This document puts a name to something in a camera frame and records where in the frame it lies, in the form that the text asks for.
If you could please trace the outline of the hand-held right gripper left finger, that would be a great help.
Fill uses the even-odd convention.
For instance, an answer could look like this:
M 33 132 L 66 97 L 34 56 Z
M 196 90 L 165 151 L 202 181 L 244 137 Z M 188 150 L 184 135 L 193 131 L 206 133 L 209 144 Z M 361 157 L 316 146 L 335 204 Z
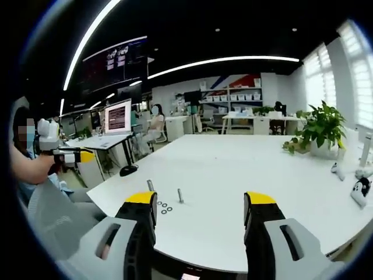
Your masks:
M 150 279 L 156 243 L 157 193 L 128 197 L 114 217 L 79 217 L 70 233 L 77 246 L 68 259 L 69 279 Z

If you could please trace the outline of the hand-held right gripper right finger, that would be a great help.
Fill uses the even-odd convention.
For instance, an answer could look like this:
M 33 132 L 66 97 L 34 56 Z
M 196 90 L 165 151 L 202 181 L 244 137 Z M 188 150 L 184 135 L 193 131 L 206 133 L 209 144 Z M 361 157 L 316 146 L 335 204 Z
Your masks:
M 244 193 L 244 227 L 248 279 L 334 279 L 344 267 L 328 259 L 319 240 L 285 218 L 268 195 Z

